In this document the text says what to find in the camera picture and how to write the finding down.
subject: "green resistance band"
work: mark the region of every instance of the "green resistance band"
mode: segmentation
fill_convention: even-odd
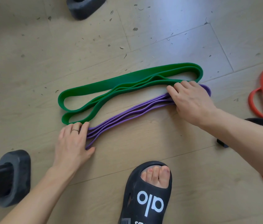
[[[132,92],[135,90],[143,89],[149,86],[155,85],[171,85],[173,86],[176,82],[181,82],[180,79],[168,79],[167,77],[178,75],[185,72],[193,72],[196,74],[197,79],[195,82],[200,81],[203,76],[202,68],[193,63],[180,63],[180,64],[169,64],[163,65],[159,67],[152,67],[143,69],[140,71],[131,72],[129,74],[117,76],[111,79],[103,80],[100,82],[91,83],[84,86],[75,87],[72,89],[68,89],[63,91],[58,97],[59,106],[66,110],[62,116],[62,122],[64,124],[70,124],[69,120],[72,116],[84,112],[92,107],[93,110],[91,113],[85,118],[77,122],[87,122],[95,117],[101,107],[111,98],[123,94]],[[70,110],[67,109],[64,105],[64,100],[67,97],[71,96],[82,96],[92,93],[97,93],[105,90],[110,90],[107,93],[97,96],[96,98],[89,101],[83,107]]]

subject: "hand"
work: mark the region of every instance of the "hand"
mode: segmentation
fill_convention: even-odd
[[[187,122],[200,127],[215,115],[217,108],[198,83],[182,81],[175,83],[174,87],[167,86],[167,91],[177,105],[179,116]]]
[[[73,176],[95,152],[92,147],[85,150],[89,122],[69,124],[62,128],[55,146],[53,167],[59,173]]]

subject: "black slide sandal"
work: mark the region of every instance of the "black slide sandal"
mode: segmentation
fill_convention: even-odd
[[[168,188],[159,188],[141,179],[141,173],[150,166],[166,166],[166,164],[149,161],[132,171],[125,186],[118,224],[162,224],[171,196],[172,173],[170,171]]]

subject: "foot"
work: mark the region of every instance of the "foot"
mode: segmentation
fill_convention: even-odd
[[[141,173],[145,182],[159,188],[168,188],[170,180],[170,169],[167,166],[153,166]]]

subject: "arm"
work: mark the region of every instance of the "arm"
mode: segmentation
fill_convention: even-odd
[[[216,108],[196,82],[182,81],[167,90],[182,118],[229,145],[263,175],[263,126]]]
[[[0,222],[0,224],[45,224],[61,194],[76,171],[94,153],[85,150],[89,123],[70,124],[59,134],[53,166],[37,186]]]

